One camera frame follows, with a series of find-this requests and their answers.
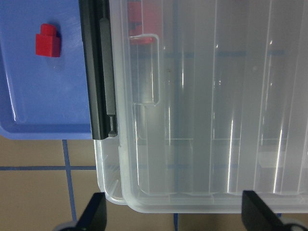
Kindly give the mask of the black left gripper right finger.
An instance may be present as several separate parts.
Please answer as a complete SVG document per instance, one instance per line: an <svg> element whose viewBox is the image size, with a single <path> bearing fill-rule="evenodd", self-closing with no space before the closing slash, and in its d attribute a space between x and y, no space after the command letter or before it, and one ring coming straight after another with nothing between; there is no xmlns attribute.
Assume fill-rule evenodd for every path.
<svg viewBox="0 0 308 231"><path fill-rule="evenodd" d="M298 222L283 222L254 192L242 193L242 223L247 231L306 231Z"/></svg>

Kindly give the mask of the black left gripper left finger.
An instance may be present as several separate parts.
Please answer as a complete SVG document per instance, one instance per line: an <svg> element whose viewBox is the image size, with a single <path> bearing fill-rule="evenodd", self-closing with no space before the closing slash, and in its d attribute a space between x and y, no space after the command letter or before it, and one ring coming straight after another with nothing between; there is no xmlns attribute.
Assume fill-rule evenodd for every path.
<svg viewBox="0 0 308 231"><path fill-rule="evenodd" d="M105 193L96 192L78 221L60 224L56 231L104 231L107 226Z"/></svg>

